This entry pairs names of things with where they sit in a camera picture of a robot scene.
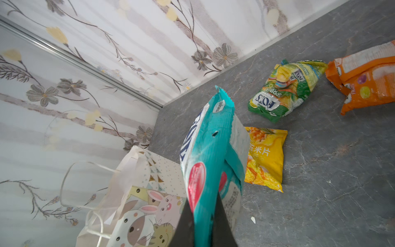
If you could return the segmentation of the teal Fox's mint bag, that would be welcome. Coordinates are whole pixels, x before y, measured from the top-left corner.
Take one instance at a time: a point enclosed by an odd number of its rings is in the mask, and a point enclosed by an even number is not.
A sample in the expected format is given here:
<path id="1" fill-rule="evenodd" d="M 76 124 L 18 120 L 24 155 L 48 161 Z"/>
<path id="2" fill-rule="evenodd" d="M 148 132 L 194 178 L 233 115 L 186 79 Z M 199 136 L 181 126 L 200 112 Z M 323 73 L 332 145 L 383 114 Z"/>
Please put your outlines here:
<path id="1" fill-rule="evenodd" d="M 240 211 L 250 137 L 224 89 L 195 118 L 180 150 L 187 200 L 194 217 L 194 247 L 211 247 L 217 194 L 233 234 Z"/>

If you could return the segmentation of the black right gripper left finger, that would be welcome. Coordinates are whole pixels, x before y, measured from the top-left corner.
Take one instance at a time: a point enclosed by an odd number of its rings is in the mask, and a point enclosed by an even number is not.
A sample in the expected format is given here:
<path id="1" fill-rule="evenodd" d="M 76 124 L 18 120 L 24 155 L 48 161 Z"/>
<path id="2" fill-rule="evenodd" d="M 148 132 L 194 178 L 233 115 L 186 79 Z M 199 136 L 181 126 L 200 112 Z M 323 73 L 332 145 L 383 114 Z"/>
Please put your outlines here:
<path id="1" fill-rule="evenodd" d="M 188 200 L 185 203 L 177 229 L 168 247 L 194 247 L 194 217 Z"/>

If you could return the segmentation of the green Fox's candy bag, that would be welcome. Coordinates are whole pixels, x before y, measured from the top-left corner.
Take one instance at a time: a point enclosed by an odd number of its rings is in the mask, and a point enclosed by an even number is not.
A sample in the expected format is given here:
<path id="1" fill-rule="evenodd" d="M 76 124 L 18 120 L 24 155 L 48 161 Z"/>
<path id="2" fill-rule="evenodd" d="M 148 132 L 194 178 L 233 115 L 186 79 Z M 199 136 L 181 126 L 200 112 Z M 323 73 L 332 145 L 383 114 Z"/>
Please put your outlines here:
<path id="1" fill-rule="evenodd" d="M 308 99 L 327 68 L 328 64 L 320 60 L 283 60 L 251 98 L 248 110 L 278 122 Z"/>

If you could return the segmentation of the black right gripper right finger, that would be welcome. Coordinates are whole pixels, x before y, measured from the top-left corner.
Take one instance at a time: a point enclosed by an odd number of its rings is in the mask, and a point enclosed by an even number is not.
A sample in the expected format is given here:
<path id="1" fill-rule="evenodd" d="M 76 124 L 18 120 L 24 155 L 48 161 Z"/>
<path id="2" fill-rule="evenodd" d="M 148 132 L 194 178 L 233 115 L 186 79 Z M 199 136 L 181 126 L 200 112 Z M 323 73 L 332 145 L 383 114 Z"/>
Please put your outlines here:
<path id="1" fill-rule="evenodd" d="M 219 194 L 217 194 L 211 246 L 238 247 L 228 224 L 228 220 Z"/>

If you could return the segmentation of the white cartoon paper gift bag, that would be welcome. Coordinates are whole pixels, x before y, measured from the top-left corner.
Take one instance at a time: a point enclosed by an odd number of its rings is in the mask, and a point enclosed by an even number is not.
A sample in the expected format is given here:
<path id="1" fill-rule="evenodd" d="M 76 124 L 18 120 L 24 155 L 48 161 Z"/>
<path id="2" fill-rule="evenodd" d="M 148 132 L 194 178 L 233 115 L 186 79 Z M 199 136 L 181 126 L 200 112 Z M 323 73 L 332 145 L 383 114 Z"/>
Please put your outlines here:
<path id="1" fill-rule="evenodd" d="M 105 195 L 88 209 L 78 247 L 168 247 L 186 202 L 180 164 L 133 147 L 111 173 Z"/>

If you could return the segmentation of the orange snack packet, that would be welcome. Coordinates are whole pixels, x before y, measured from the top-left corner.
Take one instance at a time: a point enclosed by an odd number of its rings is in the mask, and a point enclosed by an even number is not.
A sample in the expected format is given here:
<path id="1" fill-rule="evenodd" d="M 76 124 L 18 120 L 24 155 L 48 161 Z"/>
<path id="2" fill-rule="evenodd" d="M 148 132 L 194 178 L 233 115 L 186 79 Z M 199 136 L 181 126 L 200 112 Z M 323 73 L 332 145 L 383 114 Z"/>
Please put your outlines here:
<path id="1" fill-rule="evenodd" d="M 327 79 L 346 96 L 341 115 L 395 101 L 395 42 L 377 45 L 328 64 Z"/>

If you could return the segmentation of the yellow snack packet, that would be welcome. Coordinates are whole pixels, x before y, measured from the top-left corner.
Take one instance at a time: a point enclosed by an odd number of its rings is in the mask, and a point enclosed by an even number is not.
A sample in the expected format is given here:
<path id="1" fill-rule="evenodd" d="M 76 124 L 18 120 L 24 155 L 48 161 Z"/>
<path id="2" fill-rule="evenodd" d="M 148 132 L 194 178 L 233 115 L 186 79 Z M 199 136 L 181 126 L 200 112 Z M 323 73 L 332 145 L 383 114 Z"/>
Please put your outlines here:
<path id="1" fill-rule="evenodd" d="M 287 130 L 246 127 L 250 149 L 244 181 L 283 192 L 283 145 Z"/>

